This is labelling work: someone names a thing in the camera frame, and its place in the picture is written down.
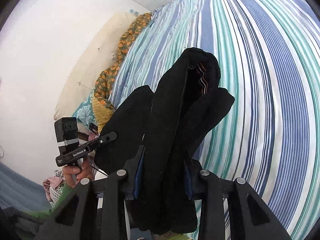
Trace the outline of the left hand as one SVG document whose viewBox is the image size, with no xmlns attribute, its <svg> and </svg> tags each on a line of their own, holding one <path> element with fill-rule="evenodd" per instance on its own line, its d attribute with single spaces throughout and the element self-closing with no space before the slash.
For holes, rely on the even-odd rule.
<svg viewBox="0 0 320 240">
<path fill-rule="evenodd" d="M 84 178 L 95 180 L 89 156 L 83 159 L 81 167 L 66 165 L 62 171 L 66 184 L 71 188 L 74 188 Z"/>
</svg>

